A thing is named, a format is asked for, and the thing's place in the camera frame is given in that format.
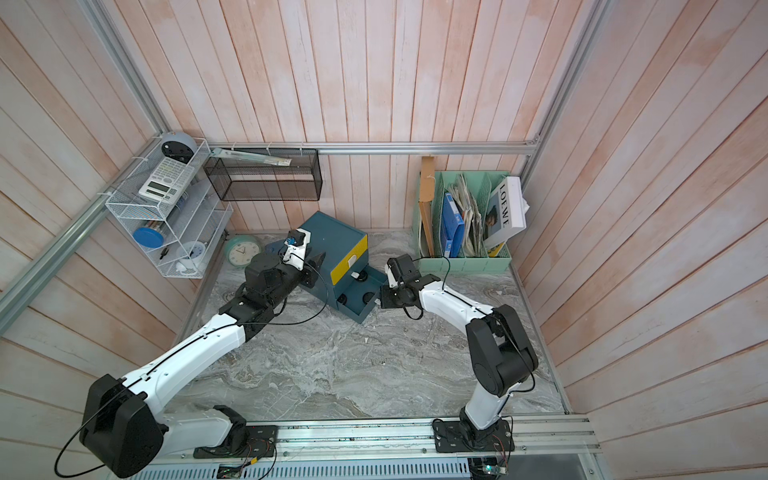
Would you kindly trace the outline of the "black mesh basket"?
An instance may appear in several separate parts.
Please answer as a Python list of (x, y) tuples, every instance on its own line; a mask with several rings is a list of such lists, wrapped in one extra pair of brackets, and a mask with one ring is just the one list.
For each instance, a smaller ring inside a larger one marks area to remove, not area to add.
[(204, 172), (223, 201), (317, 201), (323, 187), (319, 155), (305, 148), (223, 148), (290, 158), (289, 167), (208, 157)]

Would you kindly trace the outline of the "blue folder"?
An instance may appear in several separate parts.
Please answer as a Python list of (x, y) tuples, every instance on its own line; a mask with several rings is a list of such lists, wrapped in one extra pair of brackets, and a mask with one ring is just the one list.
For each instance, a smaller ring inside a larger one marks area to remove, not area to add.
[(460, 254), (464, 234), (465, 222), (462, 211), (452, 194), (446, 192), (443, 196), (440, 231), (440, 240), (445, 257), (455, 258)]

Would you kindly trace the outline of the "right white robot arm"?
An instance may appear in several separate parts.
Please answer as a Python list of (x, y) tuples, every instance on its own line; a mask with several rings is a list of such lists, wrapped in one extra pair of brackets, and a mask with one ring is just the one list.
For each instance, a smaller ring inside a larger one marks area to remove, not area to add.
[(416, 308), (431, 313), (465, 333), (477, 384), (456, 420), (432, 421), (435, 449), (439, 453), (509, 453), (515, 449), (513, 421), (503, 410), (515, 393), (535, 387), (539, 358), (510, 305), (492, 307), (455, 291), (434, 274), (421, 274), (409, 255), (390, 258), (387, 283), (380, 289), (383, 309), (406, 312)]

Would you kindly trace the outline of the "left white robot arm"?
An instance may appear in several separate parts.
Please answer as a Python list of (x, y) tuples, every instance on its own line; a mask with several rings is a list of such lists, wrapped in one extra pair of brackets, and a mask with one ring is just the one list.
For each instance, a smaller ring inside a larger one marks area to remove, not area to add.
[(148, 364), (116, 378), (106, 374), (88, 391), (81, 426), (71, 435), (120, 478), (139, 473), (156, 457), (189, 448), (238, 452), (245, 443), (242, 417), (215, 407), (188, 420), (166, 405), (201, 372), (254, 338), (279, 316), (300, 285), (325, 280), (325, 256), (286, 247), (257, 254), (235, 297), (203, 327)]

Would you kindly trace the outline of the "teal drawer cabinet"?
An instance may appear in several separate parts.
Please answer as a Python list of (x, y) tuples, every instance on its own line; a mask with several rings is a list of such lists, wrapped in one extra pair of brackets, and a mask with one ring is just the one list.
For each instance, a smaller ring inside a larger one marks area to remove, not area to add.
[[(324, 300), (326, 295), (329, 295), (328, 304), (332, 307), (331, 303), (335, 297), (334, 287), (336, 285), (332, 284), (330, 272), (341, 260), (342, 256), (351, 250), (362, 237), (367, 234), (362, 230), (347, 225), (346, 223), (320, 211), (315, 212), (308, 220), (306, 220), (301, 225), (301, 228), (311, 233), (311, 240), (308, 248), (309, 256), (314, 256), (321, 252), (326, 253), (326, 258), (322, 265), (322, 274), (326, 280), (325, 286), (327, 289), (322, 290), (321, 288), (316, 287), (315, 289), (307, 291), (319, 300)], [(351, 272), (355, 267), (365, 267), (368, 265), (368, 259), (369, 255), (367, 252), (348, 272)]]

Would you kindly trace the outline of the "small blue notebook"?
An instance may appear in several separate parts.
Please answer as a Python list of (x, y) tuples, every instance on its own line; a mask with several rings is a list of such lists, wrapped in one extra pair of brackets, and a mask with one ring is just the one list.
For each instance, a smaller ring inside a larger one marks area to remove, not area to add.
[(264, 251), (269, 254), (274, 254), (282, 257), (285, 254), (287, 246), (285, 245), (284, 240), (278, 240), (271, 243), (268, 243), (264, 247)]

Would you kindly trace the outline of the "white ruler strip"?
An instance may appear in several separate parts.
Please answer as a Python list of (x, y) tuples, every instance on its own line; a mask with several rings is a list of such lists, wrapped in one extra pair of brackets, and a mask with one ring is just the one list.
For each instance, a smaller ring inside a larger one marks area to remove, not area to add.
[(277, 167), (289, 167), (292, 163), (290, 158), (276, 157), (271, 155), (236, 151), (231, 149), (214, 148), (211, 151), (211, 157), (223, 160), (236, 160), (251, 162), (259, 165), (269, 165)]

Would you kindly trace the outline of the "blue round lid jar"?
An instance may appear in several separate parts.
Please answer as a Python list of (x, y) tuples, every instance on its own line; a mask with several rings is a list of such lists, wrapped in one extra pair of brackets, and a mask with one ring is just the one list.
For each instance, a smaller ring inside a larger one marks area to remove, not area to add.
[(132, 237), (140, 246), (156, 249), (165, 242), (164, 227), (164, 221), (147, 220), (133, 231)]

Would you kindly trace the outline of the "white Loewe book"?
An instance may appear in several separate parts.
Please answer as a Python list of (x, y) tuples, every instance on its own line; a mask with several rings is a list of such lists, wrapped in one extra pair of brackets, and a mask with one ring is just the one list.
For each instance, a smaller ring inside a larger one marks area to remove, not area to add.
[(491, 192), (483, 219), (483, 244), (488, 255), (527, 228), (528, 209), (520, 179), (505, 177)]

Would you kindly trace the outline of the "green round alarm clock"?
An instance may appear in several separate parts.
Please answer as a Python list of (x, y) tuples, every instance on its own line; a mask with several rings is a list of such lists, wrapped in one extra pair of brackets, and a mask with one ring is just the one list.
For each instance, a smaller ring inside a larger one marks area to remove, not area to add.
[(262, 247), (252, 235), (233, 236), (224, 245), (225, 259), (236, 268), (247, 267), (252, 259), (261, 252)]

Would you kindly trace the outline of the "grey round speaker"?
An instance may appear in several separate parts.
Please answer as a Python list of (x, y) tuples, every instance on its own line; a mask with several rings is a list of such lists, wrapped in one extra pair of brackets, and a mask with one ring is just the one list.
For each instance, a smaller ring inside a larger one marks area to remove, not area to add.
[(162, 154), (182, 164), (189, 164), (198, 150), (196, 140), (183, 132), (169, 132), (162, 136)]

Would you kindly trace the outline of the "teal bottom drawer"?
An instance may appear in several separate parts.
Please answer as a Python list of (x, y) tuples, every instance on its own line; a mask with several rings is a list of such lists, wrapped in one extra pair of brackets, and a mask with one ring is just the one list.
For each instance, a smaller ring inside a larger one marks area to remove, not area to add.
[(384, 273), (370, 265), (355, 267), (334, 287), (331, 306), (352, 321), (362, 324), (376, 307), (380, 289), (387, 283)]

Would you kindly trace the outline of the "yellow top drawer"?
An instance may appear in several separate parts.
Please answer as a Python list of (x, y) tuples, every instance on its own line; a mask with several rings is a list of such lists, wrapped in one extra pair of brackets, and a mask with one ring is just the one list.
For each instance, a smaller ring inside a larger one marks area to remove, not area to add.
[(333, 285), (337, 285), (344, 275), (368, 252), (368, 236), (364, 235), (362, 239), (333, 267), (330, 272), (330, 278)]

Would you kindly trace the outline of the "green file organizer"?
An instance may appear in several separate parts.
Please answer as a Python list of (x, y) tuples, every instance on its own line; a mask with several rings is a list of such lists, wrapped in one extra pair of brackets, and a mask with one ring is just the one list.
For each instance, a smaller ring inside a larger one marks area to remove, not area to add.
[[(432, 202), (432, 216), (435, 218), (438, 212), (442, 210), (442, 200), (440, 194), (446, 190), (446, 187), (453, 184), (457, 176), (464, 176), (467, 187), (473, 195), (477, 204), (486, 202), (491, 191), (498, 186), (502, 180), (509, 176), (504, 171), (436, 171), (435, 177), (435, 199)], [(412, 223), (412, 244), (417, 257), (426, 255), (428, 250), (423, 242), (423, 228), (421, 221), (420, 208), (414, 206)], [(437, 258), (426, 258), (419, 261), (419, 270), (422, 273), (433, 273), (439, 276), (449, 272), (451, 276), (467, 276), (479, 274), (504, 274), (509, 270), (511, 255), (509, 249), (504, 245), (496, 257), (457, 257), (448, 260)]]

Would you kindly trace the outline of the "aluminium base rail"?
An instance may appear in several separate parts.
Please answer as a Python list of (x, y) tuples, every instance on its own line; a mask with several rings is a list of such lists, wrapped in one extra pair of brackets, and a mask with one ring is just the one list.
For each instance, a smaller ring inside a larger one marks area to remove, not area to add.
[(161, 454), (133, 479), (607, 479), (586, 417), (241, 423), (229, 447)]

